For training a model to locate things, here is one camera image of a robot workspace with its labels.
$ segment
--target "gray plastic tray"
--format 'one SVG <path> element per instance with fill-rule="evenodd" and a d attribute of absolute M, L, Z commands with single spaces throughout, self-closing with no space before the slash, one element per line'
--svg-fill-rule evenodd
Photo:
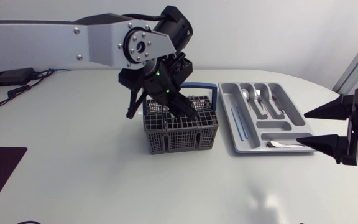
<path fill-rule="evenodd" d="M 248 100 L 243 90 L 248 91 Z M 260 101 L 256 90 L 260 90 Z M 299 144 L 296 138 L 313 135 L 305 117 L 279 83 L 221 82 L 219 91 L 238 153 L 314 152 L 308 147 L 268 147 L 270 140 Z M 246 133 L 237 128 L 242 123 Z"/>

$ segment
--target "gray plastic basket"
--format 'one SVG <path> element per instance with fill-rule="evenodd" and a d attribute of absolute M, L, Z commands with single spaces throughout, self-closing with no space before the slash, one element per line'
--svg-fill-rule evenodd
<path fill-rule="evenodd" d="M 154 100 L 144 102 L 144 129 L 149 140 L 151 154 L 186 152 L 211 149 L 218 130 L 216 117 L 216 85 L 209 83 L 184 83 L 182 88 L 210 88 L 213 102 L 207 96 L 189 96 L 198 111 L 191 121 L 186 116 L 176 118 L 169 108 Z"/>

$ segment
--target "table surface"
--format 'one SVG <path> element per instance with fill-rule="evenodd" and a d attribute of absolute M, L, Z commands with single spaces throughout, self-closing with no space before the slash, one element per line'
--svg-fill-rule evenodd
<path fill-rule="evenodd" d="M 220 97 L 212 150 L 150 155 L 118 72 L 58 72 L 0 107 L 0 147 L 28 148 L 0 193 L 0 223 L 358 223 L 358 166 L 319 152 L 236 154 Z M 187 81 L 279 82 L 302 113 L 337 98 L 256 70 Z M 345 121 L 307 121 L 315 135 L 346 134 Z"/>

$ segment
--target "spoon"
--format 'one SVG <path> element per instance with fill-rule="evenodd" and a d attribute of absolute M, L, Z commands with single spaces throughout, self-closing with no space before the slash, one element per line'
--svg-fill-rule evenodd
<path fill-rule="evenodd" d="M 274 140 L 270 140 L 269 143 L 267 143 L 267 146 L 273 146 L 273 147 L 305 147 L 304 145 L 301 144 L 285 144 L 285 143 L 279 143 L 276 142 Z"/>

